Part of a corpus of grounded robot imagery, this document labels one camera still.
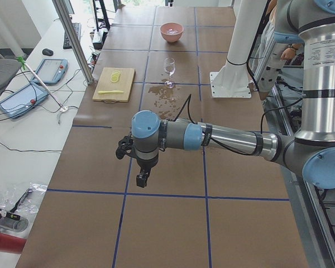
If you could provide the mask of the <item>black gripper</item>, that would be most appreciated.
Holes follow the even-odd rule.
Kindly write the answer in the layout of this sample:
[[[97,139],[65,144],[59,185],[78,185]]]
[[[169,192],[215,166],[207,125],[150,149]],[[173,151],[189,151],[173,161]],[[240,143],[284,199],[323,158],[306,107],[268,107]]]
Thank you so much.
[[[136,161],[141,168],[139,174],[136,176],[136,185],[138,187],[146,187],[151,169],[158,163],[158,156],[147,160],[138,157]]]

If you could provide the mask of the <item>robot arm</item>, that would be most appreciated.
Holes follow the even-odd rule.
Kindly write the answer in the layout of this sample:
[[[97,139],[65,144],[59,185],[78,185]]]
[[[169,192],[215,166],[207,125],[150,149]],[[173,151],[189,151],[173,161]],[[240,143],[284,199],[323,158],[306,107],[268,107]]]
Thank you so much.
[[[276,162],[322,189],[335,188],[335,1],[280,1],[275,40],[304,41],[302,123],[293,136],[237,130],[186,119],[162,120],[152,111],[132,118],[131,156],[140,172],[136,184],[147,185],[159,151],[222,147],[241,155]]]

